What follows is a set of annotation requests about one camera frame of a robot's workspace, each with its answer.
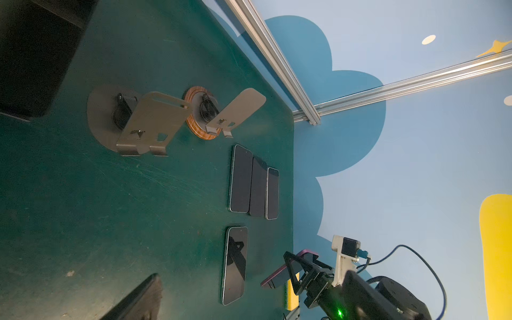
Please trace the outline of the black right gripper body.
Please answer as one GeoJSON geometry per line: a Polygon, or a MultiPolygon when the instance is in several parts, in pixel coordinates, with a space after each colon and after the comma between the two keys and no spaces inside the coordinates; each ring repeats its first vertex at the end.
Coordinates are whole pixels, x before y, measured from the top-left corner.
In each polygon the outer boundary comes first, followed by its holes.
{"type": "Polygon", "coordinates": [[[305,287],[307,308],[319,307],[328,319],[399,319],[397,308],[377,293],[354,271],[341,285],[332,275],[320,272],[305,287]]]}

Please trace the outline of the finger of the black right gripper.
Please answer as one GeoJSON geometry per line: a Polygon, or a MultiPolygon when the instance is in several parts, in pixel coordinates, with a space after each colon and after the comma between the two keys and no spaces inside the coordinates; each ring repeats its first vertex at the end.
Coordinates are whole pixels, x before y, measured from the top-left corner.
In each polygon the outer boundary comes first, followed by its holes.
{"type": "Polygon", "coordinates": [[[312,252],[283,255],[291,284],[296,295],[306,292],[308,296],[319,296],[332,282],[332,267],[319,260],[312,252]]]}

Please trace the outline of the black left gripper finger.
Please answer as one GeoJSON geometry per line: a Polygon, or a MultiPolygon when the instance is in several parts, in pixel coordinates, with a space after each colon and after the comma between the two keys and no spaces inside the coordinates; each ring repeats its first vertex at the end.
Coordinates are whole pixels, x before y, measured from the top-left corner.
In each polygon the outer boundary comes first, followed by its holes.
{"type": "Polygon", "coordinates": [[[159,274],[151,274],[101,320],[157,319],[162,299],[163,284],[159,274]]]}

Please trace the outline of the dark phone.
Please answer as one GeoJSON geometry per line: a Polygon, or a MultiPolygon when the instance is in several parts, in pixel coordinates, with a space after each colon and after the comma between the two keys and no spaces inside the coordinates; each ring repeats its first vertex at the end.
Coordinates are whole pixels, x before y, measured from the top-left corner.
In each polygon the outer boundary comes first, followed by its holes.
{"type": "Polygon", "coordinates": [[[245,291],[247,269],[248,228],[229,227],[225,237],[225,257],[221,287],[224,306],[239,300],[245,291]]]}

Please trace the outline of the silver phone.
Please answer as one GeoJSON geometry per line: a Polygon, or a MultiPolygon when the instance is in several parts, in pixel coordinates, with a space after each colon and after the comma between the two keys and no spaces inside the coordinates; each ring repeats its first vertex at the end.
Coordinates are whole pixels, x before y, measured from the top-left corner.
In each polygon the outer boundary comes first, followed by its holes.
{"type": "Polygon", "coordinates": [[[267,188],[265,196],[265,218],[275,220],[279,216],[279,171],[267,169],[267,188]]]}

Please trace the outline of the green phone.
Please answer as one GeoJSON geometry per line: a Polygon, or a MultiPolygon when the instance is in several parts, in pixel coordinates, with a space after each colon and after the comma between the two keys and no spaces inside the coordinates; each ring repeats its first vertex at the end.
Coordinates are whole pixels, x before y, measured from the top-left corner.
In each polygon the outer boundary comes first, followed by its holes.
{"type": "Polygon", "coordinates": [[[241,145],[233,146],[228,208],[233,213],[248,213],[251,193],[253,153],[241,145]]]}

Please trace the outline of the black phone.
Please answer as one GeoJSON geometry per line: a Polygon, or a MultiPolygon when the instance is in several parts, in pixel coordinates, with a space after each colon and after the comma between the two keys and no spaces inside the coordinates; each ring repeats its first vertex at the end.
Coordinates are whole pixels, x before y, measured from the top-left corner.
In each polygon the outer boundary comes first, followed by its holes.
{"type": "Polygon", "coordinates": [[[44,116],[97,1],[1,2],[1,113],[44,116]]]}

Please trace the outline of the pink phone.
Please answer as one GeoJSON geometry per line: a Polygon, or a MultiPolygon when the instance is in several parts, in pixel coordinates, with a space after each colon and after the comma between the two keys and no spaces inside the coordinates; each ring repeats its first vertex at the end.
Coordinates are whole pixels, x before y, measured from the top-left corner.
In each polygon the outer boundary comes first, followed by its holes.
{"type": "MultiPolygon", "coordinates": [[[[304,258],[305,260],[312,262],[314,259],[318,258],[319,255],[311,250],[304,249],[297,254],[298,257],[304,258]]],[[[287,266],[283,264],[279,267],[275,272],[273,272],[269,277],[264,279],[260,286],[264,289],[277,289],[287,283],[290,280],[289,273],[287,270],[287,266]]]]}

